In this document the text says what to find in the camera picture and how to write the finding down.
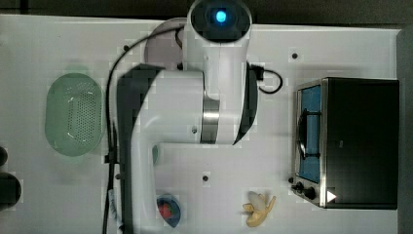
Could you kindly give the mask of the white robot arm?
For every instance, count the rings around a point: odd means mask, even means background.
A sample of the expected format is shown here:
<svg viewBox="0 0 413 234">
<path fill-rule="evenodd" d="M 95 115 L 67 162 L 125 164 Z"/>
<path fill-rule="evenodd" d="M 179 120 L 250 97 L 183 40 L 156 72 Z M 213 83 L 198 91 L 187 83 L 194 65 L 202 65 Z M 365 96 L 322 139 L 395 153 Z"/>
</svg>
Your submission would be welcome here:
<svg viewBox="0 0 413 234">
<path fill-rule="evenodd" d="M 183 67 L 139 64 L 119 78 L 117 132 L 125 234 L 166 232 L 153 149 L 161 143 L 237 144 L 256 112 L 247 61 L 252 18 L 242 0 L 196 0 L 183 27 Z"/>
</svg>

